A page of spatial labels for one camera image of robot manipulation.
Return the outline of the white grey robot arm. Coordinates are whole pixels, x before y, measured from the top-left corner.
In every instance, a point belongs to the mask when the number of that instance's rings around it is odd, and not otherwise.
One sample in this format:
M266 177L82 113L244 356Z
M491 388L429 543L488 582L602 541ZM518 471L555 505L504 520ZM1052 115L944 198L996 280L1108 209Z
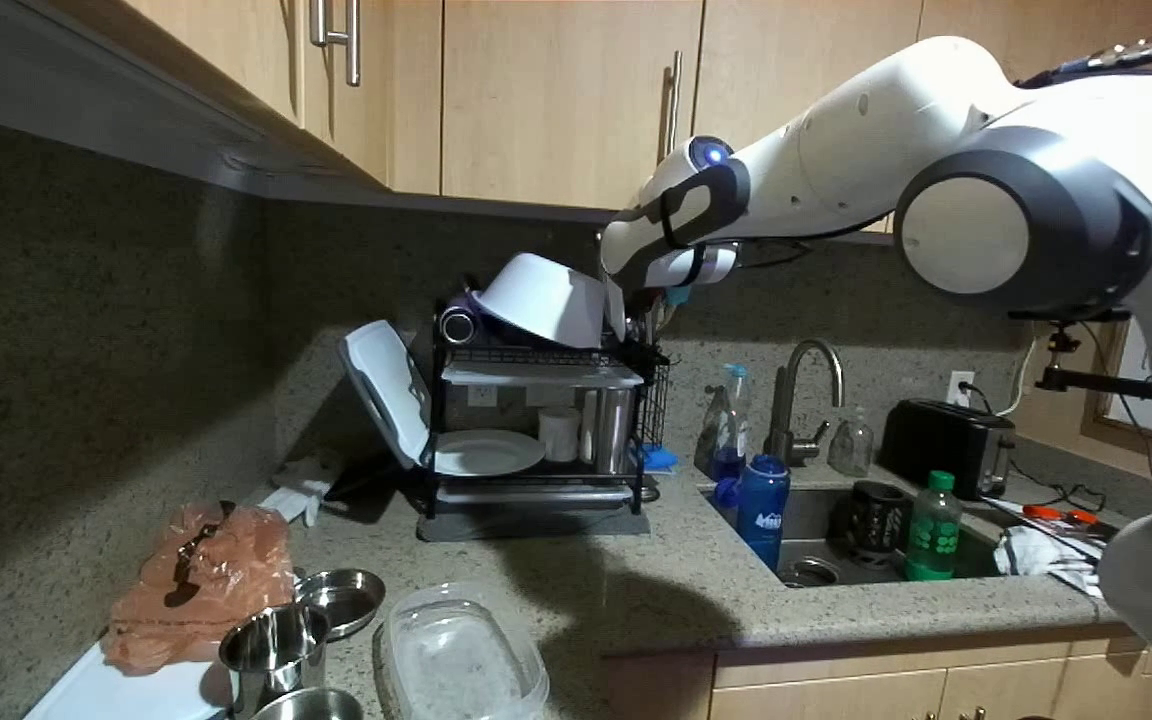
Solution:
M602 269L874 219L937 290L1052 321L1122 308L1152 358L1152 71L1016 85L965 35L918 41L768 137L653 177L602 229ZM1152 643L1152 513L1116 533L1099 588Z

